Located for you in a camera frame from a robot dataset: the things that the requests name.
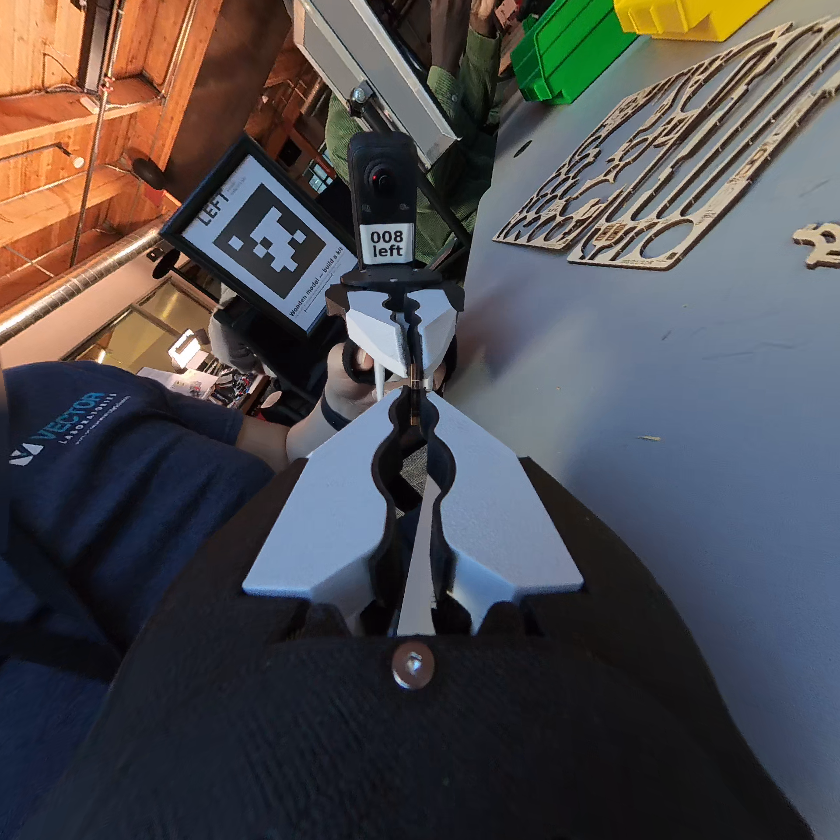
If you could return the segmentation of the wooden cutout sheet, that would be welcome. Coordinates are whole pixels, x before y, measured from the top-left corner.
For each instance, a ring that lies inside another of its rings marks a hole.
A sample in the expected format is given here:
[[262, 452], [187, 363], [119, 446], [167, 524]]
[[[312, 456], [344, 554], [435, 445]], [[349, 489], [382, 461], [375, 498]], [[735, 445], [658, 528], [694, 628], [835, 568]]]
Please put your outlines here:
[[756, 46], [782, 24], [689, 66], [621, 100], [579, 147], [551, 174], [499, 230], [494, 240], [508, 245], [556, 250], [567, 256], [581, 237], [649, 165], [669, 140], [686, 136], [697, 111], [675, 102], [701, 103], [700, 82], [719, 74], [726, 59]]
[[687, 257], [838, 96], [838, 16], [768, 33], [700, 82], [700, 104], [686, 93], [675, 102], [697, 111], [686, 136], [626, 185], [569, 263], [665, 271]]

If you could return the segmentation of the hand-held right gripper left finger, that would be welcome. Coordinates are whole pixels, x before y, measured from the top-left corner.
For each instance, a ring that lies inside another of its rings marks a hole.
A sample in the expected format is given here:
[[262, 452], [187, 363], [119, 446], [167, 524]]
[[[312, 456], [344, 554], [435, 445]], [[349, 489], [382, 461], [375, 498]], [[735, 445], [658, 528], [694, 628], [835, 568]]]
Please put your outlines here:
[[396, 513], [421, 502], [402, 476], [408, 394], [395, 388], [310, 453], [246, 594], [330, 604], [354, 634], [394, 631], [406, 579]]

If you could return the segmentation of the silver ventilation duct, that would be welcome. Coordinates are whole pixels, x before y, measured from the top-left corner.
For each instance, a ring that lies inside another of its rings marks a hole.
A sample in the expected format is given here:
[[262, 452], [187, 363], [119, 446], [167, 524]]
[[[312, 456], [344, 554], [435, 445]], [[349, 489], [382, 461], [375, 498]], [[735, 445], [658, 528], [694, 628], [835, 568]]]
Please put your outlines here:
[[69, 268], [50, 283], [37, 289], [29, 298], [4, 310], [1, 317], [1, 344], [5, 345], [38, 321], [128, 265], [133, 259], [157, 246], [161, 241], [161, 229], [166, 221], [166, 216], [158, 216], [96, 255]]

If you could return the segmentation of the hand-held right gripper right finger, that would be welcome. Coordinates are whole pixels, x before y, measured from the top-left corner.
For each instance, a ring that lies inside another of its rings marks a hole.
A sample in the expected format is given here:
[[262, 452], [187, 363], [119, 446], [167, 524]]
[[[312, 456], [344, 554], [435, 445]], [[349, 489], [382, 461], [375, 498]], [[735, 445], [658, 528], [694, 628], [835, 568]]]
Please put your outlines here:
[[421, 418], [435, 632], [475, 634], [495, 604], [580, 591], [583, 575], [516, 454], [435, 393]]

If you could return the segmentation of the yellow plastic bin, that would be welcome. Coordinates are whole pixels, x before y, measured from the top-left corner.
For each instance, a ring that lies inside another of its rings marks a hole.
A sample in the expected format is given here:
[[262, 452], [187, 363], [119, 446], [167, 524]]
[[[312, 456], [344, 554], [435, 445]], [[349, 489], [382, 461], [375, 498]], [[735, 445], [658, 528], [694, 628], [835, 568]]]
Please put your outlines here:
[[770, 1], [614, 1], [626, 33], [720, 43]]

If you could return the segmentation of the person's dark blue shirt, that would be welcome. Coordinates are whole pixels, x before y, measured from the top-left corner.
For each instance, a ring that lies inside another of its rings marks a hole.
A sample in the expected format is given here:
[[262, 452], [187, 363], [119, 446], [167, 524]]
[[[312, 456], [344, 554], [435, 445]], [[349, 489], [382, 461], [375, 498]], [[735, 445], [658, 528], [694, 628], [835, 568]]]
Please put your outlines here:
[[[4, 372], [9, 551], [64, 566], [131, 645], [201, 544], [275, 475], [236, 447], [246, 417], [92, 362]], [[14, 838], [88, 735], [107, 681], [2, 661], [1, 837]]]

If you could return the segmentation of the grey metal cabinet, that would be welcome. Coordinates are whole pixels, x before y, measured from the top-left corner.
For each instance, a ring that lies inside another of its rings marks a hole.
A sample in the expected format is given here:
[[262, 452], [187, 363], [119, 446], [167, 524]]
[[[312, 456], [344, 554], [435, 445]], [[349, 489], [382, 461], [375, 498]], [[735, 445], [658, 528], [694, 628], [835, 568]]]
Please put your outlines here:
[[332, 92], [350, 102], [370, 95], [389, 129], [410, 136], [419, 160], [433, 165], [458, 141], [445, 112], [374, 9], [364, 1], [294, 1], [296, 47]]

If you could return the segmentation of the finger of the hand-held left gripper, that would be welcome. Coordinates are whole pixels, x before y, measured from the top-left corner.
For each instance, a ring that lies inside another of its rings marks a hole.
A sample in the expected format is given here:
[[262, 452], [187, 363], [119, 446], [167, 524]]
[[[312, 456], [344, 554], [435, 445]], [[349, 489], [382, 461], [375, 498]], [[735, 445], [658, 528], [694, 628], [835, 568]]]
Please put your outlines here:
[[458, 312], [444, 290], [411, 291], [408, 300], [413, 304], [408, 329], [412, 378], [428, 392], [455, 336]]
[[374, 388], [377, 401], [385, 396], [386, 371], [398, 379], [408, 378], [413, 364], [409, 339], [414, 304], [404, 295], [393, 310], [394, 301], [384, 291], [349, 290], [346, 328], [351, 341], [374, 361]]

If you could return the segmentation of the small flat wooden piece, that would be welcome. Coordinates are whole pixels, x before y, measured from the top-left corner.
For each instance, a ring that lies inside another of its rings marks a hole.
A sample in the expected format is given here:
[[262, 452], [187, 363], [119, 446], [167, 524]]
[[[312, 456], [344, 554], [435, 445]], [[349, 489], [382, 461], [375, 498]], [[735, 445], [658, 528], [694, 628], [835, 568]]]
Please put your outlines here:
[[811, 248], [805, 258], [807, 269], [839, 268], [839, 223], [808, 224], [791, 238], [794, 244]]

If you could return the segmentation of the green plastic bin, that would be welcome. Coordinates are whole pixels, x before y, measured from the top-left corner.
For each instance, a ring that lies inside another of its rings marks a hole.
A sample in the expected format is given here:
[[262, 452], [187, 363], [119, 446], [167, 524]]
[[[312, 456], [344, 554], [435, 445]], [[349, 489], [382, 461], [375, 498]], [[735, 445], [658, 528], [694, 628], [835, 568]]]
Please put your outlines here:
[[637, 38], [623, 29], [613, 1], [554, 1], [521, 19], [511, 64], [527, 102], [571, 103]]

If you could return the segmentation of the framed marker sign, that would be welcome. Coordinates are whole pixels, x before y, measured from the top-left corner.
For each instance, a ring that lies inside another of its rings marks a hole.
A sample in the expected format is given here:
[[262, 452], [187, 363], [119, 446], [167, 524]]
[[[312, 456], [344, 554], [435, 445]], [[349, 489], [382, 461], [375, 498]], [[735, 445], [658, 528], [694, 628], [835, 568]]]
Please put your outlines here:
[[161, 236], [299, 338], [326, 317], [326, 290], [357, 266], [352, 237], [245, 133]]

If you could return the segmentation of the person's left hand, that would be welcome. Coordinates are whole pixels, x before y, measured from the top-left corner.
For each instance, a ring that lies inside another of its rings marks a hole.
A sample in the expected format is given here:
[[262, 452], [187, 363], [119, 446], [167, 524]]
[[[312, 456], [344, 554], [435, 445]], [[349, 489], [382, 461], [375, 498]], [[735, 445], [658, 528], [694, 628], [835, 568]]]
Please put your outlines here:
[[380, 399], [375, 388], [377, 369], [373, 357], [350, 339], [331, 349], [320, 405], [333, 429], [340, 431]]

